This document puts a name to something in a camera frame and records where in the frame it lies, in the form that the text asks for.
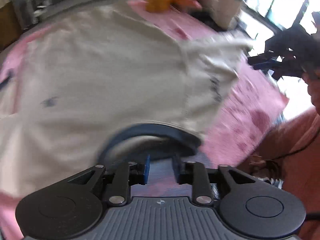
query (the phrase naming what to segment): silver screw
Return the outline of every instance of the silver screw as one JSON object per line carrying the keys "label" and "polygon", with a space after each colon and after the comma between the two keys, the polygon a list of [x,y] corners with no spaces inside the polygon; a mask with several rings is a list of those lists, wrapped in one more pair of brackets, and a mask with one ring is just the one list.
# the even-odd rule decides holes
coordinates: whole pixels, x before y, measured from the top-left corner
{"label": "silver screw", "polygon": [[209,204],[212,201],[212,198],[208,196],[199,196],[196,198],[196,201],[200,204]]}
{"label": "silver screw", "polygon": [[124,197],[122,196],[112,196],[109,198],[109,201],[113,204],[121,204],[124,202]]}

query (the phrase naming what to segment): pink tablecloth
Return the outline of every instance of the pink tablecloth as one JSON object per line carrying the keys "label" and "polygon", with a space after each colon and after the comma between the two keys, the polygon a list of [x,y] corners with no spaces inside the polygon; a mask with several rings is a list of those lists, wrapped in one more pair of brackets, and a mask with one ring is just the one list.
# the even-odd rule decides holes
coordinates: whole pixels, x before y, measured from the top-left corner
{"label": "pink tablecloth", "polygon": [[[176,10],[163,14],[150,14],[144,10],[145,2],[141,0],[130,0],[129,5],[141,17],[175,39],[196,39],[215,34],[198,20]],[[6,77],[9,69],[13,70],[19,80],[28,42],[43,35],[48,28],[50,27],[39,30],[16,44],[4,62],[0,81]],[[17,106],[19,92],[14,100]],[[216,167],[219,163],[238,164],[258,145],[287,102],[288,99],[270,85],[262,73],[252,70],[244,59],[239,71],[239,82],[225,101],[215,123],[208,130],[207,138],[201,148],[204,153],[195,159],[208,167]],[[186,193],[188,186],[178,188],[170,166],[166,166],[169,170],[167,172],[162,168],[162,163],[156,163],[151,167],[150,184],[135,187],[132,195],[188,195]],[[0,194],[0,226],[7,240],[18,240],[23,237],[14,216],[18,201]]]}

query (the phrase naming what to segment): round black disc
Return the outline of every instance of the round black disc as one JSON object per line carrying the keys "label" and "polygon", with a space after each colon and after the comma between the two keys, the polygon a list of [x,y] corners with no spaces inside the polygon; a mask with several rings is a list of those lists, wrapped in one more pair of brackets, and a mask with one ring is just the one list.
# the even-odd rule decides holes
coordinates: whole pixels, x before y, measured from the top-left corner
{"label": "round black disc", "polygon": [[243,235],[258,239],[294,234],[306,215],[302,202],[276,187],[258,184],[235,187],[221,200],[219,213],[223,220]]}
{"label": "round black disc", "polygon": [[96,224],[102,204],[81,185],[45,188],[21,200],[17,222],[25,236],[63,240],[76,237]]}

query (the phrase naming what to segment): logo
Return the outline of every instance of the logo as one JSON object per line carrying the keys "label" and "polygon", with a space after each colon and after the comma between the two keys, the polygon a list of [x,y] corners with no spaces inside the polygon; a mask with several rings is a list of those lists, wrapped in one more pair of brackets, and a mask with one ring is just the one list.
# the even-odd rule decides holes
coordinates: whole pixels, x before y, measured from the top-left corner
{"label": "logo", "polygon": [[158,203],[159,205],[162,205],[162,204],[165,203],[165,201],[164,201],[163,199],[160,199],[160,200],[157,201],[157,203]]}

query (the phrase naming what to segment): hand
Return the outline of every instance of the hand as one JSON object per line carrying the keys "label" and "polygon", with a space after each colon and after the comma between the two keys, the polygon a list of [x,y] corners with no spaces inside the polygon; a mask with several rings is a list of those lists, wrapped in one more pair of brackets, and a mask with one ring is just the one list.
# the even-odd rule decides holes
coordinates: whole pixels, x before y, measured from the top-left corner
{"label": "hand", "polygon": [[[316,75],[320,77],[320,70],[316,70]],[[320,79],[311,80],[307,73],[302,75],[302,79],[308,84],[308,94],[311,96],[311,103],[316,107],[320,115]]]}

